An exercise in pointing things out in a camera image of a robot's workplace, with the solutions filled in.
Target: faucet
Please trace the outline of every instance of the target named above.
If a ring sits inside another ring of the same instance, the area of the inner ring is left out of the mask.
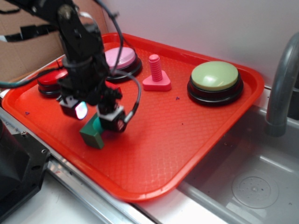
[[[278,64],[268,103],[265,132],[285,134],[287,117],[299,120],[299,32],[289,40]]]

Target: green block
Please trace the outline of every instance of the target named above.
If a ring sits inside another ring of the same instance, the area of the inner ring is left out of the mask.
[[[104,142],[101,134],[104,129],[101,127],[100,119],[95,114],[80,130],[80,135],[83,138],[85,144],[94,148],[103,148]]]

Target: sink drain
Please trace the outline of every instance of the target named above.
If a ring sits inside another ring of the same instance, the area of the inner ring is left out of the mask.
[[[240,203],[254,209],[269,207],[278,198],[278,186],[275,181],[258,171],[238,175],[232,190]]]

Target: pink bolt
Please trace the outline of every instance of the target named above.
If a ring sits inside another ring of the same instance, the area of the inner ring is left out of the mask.
[[[159,55],[149,56],[149,66],[151,71],[151,76],[154,82],[159,82],[163,79],[162,77],[162,67]]]

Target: sink basin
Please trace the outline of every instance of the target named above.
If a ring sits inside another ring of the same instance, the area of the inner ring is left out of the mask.
[[[228,223],[297,224],[299,125],[274,138],[265,115],[252,106],[178,189]]]

